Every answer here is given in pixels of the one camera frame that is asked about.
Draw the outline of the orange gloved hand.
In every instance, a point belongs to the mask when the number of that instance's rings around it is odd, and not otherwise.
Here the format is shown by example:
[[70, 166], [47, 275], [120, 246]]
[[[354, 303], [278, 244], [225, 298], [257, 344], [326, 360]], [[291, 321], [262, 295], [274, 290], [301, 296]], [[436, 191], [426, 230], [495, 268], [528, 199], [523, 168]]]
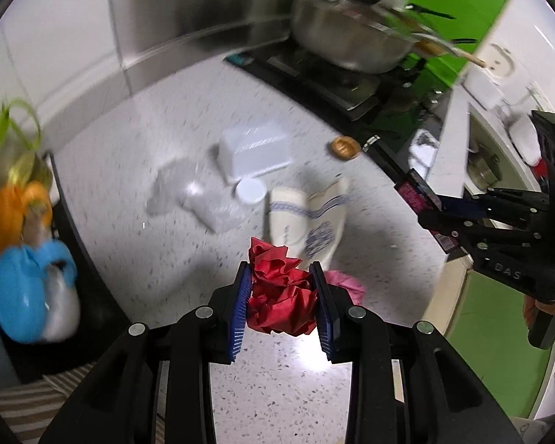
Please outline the orange gloved hand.
[[537, 301], [530, 296], [525, 296], [523, 298], [522, 315], [528, 329], [531, 329], [534, 325], [535, 317], [539, 312], [555, 315], [555, 303], [548, 305]]

